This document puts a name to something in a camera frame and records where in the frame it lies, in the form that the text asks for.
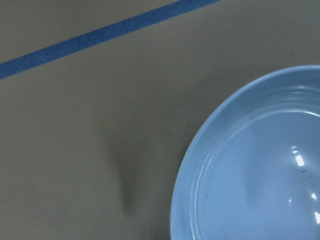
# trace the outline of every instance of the gray surface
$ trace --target gray surface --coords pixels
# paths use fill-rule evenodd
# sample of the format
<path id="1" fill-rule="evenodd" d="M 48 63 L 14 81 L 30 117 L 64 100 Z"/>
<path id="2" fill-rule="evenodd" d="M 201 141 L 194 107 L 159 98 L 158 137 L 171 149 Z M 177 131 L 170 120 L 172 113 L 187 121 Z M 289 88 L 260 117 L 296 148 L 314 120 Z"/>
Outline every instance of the gray surface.
<path id="1" fill-rule="evenodd" d="M 0 62 L 173 2 L 175 0 L 1 0 Z"/>
<path id="2" fill-rule="evenodd" d="M 198 128 L 255 78 L 320 64 L 319 22 L 318 0 L 224 0 L 2 80 L 0 239 L 169 239 Z"/>

